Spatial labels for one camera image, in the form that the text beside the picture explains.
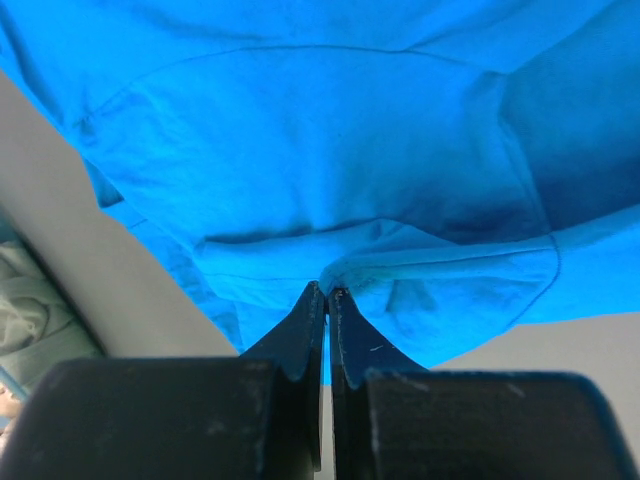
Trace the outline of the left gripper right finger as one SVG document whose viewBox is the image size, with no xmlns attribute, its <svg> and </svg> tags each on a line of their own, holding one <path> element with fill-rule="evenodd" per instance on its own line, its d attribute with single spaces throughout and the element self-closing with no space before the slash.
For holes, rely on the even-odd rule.
<svg viewBox="0 0 640 480">
<path fill-rule="evenodd" d="M 339 479 L 635 479 L 615 415 L 588 378 L 427 370 L 345 289 L 327 300 Z"/>
</svg>

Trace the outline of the blue t shirt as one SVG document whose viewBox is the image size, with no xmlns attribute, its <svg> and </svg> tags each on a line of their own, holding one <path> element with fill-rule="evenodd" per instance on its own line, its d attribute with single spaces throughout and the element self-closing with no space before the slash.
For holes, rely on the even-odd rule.
<svg viewBox="0 0 640 480">
<path fill-rule="evenodd" d="M 310 281 L 424 367 L 639 307 L 635 1 L 5 1 L 1 67 L 239 350 Z"/>
</svg>

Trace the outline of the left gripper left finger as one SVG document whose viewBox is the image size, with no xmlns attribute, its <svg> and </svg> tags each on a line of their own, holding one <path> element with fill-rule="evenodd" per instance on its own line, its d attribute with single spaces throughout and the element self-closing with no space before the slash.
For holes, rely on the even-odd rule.
<svg viewBox="0 0 640 480">
<path fill-rule="evenodd" d="M 310 479 L 321 467 L 325 298 L 316 283 L 237 357 L 56 365 L 1 457 L 5 479 Z"/>
</svg>

